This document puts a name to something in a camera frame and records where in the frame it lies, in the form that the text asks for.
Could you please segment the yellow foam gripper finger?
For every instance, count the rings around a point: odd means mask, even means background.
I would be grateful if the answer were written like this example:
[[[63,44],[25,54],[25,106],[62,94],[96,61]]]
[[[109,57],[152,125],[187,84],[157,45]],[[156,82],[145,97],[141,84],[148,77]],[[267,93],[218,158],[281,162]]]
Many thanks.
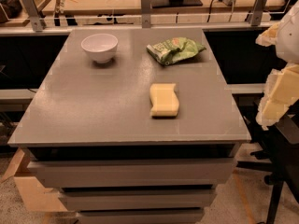
[[[256,121],[266,130],[277,123],[299,99],[299,65],[288,63],[278,71],[273,69],[268,76],[263,97],[258,105]]]
[[[264,47],[275,45],[277,42],[278,27],[278,22],[270,26],[267,30],[258,35],[258,37],[255,40],[255,43]]]

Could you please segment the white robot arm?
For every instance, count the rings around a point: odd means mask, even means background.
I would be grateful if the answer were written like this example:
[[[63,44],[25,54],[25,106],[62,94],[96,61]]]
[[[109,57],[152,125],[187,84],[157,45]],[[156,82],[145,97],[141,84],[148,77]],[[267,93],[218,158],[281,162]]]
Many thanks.
[[[272,69],[263,88],[256,121],[263,128],[277,123],[299,99],[299,1],[281,21],[256,38],[258,45],[274,45],[276,55],[287,64]]]

